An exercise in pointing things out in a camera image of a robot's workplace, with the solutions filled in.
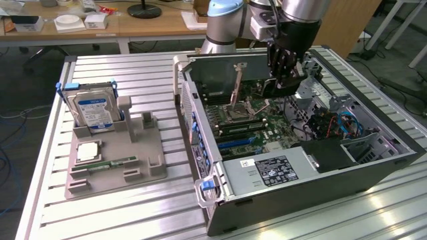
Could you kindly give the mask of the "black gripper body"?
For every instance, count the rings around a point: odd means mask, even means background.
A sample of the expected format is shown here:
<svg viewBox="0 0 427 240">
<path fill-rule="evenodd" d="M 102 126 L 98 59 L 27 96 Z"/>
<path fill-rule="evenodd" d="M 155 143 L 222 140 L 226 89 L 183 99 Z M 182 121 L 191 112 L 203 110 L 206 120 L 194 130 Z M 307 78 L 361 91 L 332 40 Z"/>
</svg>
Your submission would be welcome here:
<svg viewBox="0 0 427 240">
<path fill-rule="evenodd" d="M 269 43 L 269 62 L 273 63 L 274 59 L 279 59 L 279 53 L 285 50 L 295 54 L 298 62 L 303 61 L 306 51 L 313 46 L 319 29 L 322 26 L 322 20 L 305 23 L 298 21 L 287 21 L 279 24 L 279 29 L 274 26 L 269 29 L 269 34 L 273 37 L 273 41 Z"/>
</svg>

